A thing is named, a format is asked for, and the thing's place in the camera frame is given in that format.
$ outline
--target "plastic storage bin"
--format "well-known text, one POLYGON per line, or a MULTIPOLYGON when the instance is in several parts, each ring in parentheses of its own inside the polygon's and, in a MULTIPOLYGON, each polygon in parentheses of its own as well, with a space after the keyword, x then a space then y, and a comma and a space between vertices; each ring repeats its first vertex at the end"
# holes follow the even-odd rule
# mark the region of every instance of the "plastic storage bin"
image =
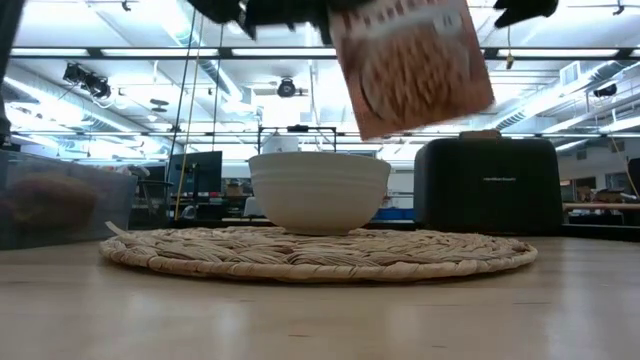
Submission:
POLYGON ((127 228, 136 177, 0 151, 0 250, 104 239, 127 228))

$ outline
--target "woven placemat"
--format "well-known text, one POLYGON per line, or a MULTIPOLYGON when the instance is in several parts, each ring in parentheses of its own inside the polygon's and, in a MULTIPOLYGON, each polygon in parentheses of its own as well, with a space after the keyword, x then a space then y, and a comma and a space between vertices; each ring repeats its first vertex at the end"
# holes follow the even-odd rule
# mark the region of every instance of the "woven placemat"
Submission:
POLYGON ((277 227, 125 232, 100 243, 117 263, 178 275, 286 282, 418 281, 514 269, 538 251, 515 240, 437 231, 358 229, 310 237, 277 227))

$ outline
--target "white bowl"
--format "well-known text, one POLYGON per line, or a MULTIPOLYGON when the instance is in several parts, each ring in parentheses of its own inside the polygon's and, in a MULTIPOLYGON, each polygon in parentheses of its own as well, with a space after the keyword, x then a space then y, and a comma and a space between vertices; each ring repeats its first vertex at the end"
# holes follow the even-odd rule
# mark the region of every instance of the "white bowl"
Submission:
POLYGON ((290 152, 249 159, 251 183, 265 216, 304 235, 346 235, 376 214, 391 166, 358 155, 290 152))

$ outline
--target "desk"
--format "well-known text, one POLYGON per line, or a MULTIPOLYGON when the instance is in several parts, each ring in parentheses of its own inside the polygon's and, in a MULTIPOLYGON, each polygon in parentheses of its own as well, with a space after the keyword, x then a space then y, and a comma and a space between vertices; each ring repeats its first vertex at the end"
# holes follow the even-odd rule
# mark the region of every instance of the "desk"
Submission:
POLYGON ((636 358, 640 245, 527 241, 520 271, 408 286, 162 276, 96 243, 0 252, 0 359, 636 358))

